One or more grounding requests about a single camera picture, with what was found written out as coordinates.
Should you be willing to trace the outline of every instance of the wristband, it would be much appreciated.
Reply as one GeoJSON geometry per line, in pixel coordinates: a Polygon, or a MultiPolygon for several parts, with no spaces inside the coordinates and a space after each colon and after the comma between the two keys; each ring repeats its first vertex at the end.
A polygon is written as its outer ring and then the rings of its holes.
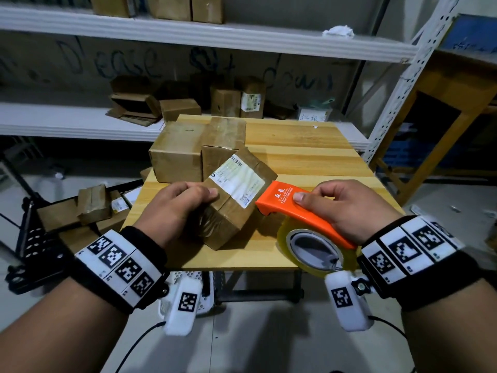
{"type": "Polygon", "coordinates": [[[405,216],[366,241],[357,261],[382,298],[394,297],[412,311],[481,278],[463,247],[437,222],[405,216]]]}
{"type": "Polygon", "coordinates": [[[163,289],[166,254],[134,227],[108,231],[75,254],[70,276],[123,313],[145,308],[163,289]]]}

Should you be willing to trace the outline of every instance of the tape roll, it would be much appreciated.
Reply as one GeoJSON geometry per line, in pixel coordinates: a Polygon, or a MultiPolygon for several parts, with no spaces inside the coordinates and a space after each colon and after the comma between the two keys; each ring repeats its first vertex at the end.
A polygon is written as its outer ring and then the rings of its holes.
{"type": "Polygon", "coordinates": [[[328,246],[330,247],[330,250],[336,250],[336,257],[338,258],[339,266],[342,266],[342,269],[354,271],[358,268],[355,250],[337,246],[312,226],[287,217],[278,230],[278,250],[295,263],[296,266],[314,276],[325,277],[327,274],[335,271],[330,268],[330,266],[333,266],[334,264],[331,264],[330,261],[327,260],[326,248],[320,250],[313,249],[311,246],[310,250],[306,250],[299,246],[304,242],[308,245],[316,244],[328,246]]]}

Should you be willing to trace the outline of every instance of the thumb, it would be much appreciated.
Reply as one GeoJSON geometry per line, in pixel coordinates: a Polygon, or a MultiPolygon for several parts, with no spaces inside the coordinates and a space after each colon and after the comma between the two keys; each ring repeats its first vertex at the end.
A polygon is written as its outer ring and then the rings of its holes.
{"type": "Polygon", "coordinates": [[[190,187],[169,202],[173,211],[182,218],[196,210],[202,203],[208,203],[216,199],[219,193],[216,188],[203,186],[190,187]]]}
{"type": "Polygon", "coordinates": [[[338,215],[338,204],[331,199],[307,192],[296,192],[293,200],[302,208],[332,223],[338,215]]]}

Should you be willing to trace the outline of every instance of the fingernail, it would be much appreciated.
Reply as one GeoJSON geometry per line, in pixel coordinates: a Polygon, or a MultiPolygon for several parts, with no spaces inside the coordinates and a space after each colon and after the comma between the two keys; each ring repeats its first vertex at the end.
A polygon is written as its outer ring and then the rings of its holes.
{"type": "Polygon", "coordinates": [[[304,198],[303,192],[296,192],[295,194],[293,194],[293,200],[295,200],[297,203],[300,203],[303,198],[304,198]]]}

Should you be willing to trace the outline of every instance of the tape dispenser handle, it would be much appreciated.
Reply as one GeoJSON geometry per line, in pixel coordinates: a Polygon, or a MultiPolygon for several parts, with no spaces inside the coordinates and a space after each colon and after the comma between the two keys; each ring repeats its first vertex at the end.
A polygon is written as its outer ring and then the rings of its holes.
{"type": "Polygon", "coordinates": [[[293,201],[296,192],[309,192],[288,183],[273,181],[255,202],[259,211],[265,216],[278,212],[291,218],[300,220],[316,228],[330,238],[334,244],[345,249],[355,250],[356,245],[343,238],[326,220],[320,218],[293,201]]]}

